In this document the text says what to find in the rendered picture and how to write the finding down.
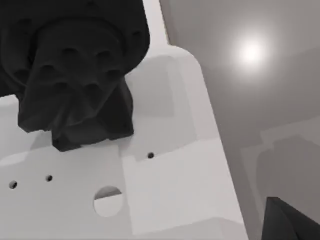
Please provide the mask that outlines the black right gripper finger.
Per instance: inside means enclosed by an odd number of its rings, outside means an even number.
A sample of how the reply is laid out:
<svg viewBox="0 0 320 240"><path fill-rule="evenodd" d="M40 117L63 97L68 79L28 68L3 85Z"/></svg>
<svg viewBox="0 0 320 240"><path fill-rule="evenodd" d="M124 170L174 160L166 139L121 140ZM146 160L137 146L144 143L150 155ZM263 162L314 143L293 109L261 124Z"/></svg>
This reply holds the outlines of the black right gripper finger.
<svg viewBox="0 0 320 240"><path fill-rule="evenodd" d="M320 224L279 197L268 197L261 240L320 240Z"/></svg>

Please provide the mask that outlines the white base plate with holes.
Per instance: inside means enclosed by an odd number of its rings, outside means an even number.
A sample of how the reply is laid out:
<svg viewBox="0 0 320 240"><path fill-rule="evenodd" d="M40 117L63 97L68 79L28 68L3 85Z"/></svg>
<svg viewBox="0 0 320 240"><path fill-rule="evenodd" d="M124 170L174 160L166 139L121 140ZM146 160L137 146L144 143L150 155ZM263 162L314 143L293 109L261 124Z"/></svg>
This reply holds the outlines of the white base plate with holes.
<svg viewBox="0 0 320 240"><path fill-rule="evenodd" d="M0 99L0 240L249 240L200 64L143 3L132 138L61 153Z"/></svg>

